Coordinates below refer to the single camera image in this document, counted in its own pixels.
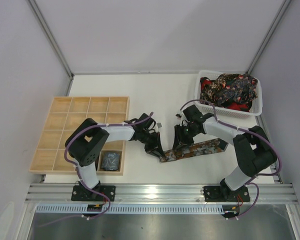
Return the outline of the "orange grey patterned tie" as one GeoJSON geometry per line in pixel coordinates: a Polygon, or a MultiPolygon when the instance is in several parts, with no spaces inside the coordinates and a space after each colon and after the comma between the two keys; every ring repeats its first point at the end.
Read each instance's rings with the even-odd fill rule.
{"type": "Polygon", "coordinates": [[[182,147],[179,150],[167,150],[164,152],[165,157],[160,157],[159,162],[168,163],[197,156],[222,153],[226,151],[228,145],[226,141],[214,138],[182,147]]]}

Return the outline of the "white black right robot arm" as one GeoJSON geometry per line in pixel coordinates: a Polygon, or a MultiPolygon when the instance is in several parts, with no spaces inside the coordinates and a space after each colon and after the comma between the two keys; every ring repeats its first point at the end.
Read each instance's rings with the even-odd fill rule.
{"type": "Polygon", "coordinates": [[[186,125],[175,125],[172,149],[178,151],[193,144],[199,134],[215,136],[234,147],[237,167],[221,181],[229,191],[238,190],[279,159],[261,127],[235,127],[210,113],[193,117],[186,125]]]}

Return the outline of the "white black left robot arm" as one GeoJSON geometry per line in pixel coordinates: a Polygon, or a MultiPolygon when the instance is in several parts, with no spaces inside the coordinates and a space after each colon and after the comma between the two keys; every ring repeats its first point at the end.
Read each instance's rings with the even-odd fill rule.
{"type": "Polygon", "coordinates": [[[97,123],[85,119],[65,141],[64,159],[73,164],[79,183],[92,193],[99,192],[101,182],[97,176],[95,162],[107,143],[116,141],[137,141],[144,144],[144,151],[154,157],[165,157],[160,133],[151,128],[155,123],[143,113],[139,118],[120,123],[97,123]]]}

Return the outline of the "pile of dark floral ties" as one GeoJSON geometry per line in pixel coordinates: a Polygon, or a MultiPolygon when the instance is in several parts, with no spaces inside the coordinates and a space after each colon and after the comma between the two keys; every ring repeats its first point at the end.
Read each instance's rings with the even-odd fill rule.
{"type": "Polygon", "coordinates": [[[201,77],[200,99],[216,107],[249,112],[253,100],[258,97],[258,83],[256,78],[247,73],[223,73],[214,80],[201,77]]]}

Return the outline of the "rolled grey leaf-pattern tie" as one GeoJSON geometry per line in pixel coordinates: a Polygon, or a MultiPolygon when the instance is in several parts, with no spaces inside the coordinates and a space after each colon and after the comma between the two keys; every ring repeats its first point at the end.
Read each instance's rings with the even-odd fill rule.
{"type": "Polygon", "coordinates": [[[101,169],[104,171],[117,171],[120,167],[120,154],[106,152],[101,161],[101,169]]]}

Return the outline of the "white plastic basket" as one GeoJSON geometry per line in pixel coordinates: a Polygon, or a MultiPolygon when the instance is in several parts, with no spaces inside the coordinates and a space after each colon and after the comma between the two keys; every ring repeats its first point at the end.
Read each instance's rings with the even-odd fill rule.
{"type": "Polygon", "coordinates": [[[204,112],[247,118],[262,113],[263,98],[261,82],[248,73],[222,73],[201,70],[194,87],[197,107],[204,112]]]}

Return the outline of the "wooden grid organizer tray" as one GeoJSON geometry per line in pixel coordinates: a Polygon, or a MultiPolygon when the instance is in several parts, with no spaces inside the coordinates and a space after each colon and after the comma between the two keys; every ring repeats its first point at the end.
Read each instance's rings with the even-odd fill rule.
{"type": "Polygon", "coordinates": [[[127,96],[55,97],[47,115],[29,172],[33,174],[74,175],[75,166],[64,158],[65,143],[87,118],[99,124],[127,120],[127,96]]]}

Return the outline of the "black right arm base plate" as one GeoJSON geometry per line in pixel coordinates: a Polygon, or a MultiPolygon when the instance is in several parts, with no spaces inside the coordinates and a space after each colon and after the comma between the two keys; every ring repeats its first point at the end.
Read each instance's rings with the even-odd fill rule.
{"type": "Polygon", "coordinates": [[[211,185],[203,187],[203,195],[206,202],[250,202],[248,188],[245,186],[237,190],[230,190],[227,186],[211,185]]]}

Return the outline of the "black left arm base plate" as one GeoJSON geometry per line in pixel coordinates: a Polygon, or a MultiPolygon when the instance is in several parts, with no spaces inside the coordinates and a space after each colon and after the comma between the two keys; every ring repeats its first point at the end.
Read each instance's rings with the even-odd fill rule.
{"type": "MultiPolygon", "coordinates": [[[[114,185],[101,185],[99,193],[107,196],[111,202],[115,200],[116,187],[114,185]]],[[[102,202],[105,198],[99,194],[87,190],[82,185],[75,185],[72,189],[71,201],[74,202],[102,202]]]]}

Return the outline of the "aluminium frame rail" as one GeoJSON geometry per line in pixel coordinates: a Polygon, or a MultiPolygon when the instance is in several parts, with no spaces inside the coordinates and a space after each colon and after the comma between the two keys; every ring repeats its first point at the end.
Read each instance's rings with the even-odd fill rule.
{"type": "MultiPolygon", "coordinates": [[[[70,203],[76,195],[73,183],[32,183],[26,203],[70,203]]],[[[115,204],[212,204],[220,194],[213,184],[105,184],[115,204]]],[[[256,201],[257,204],[297,204],[292,184],[249,185],[234,200],[256,201]]]]}

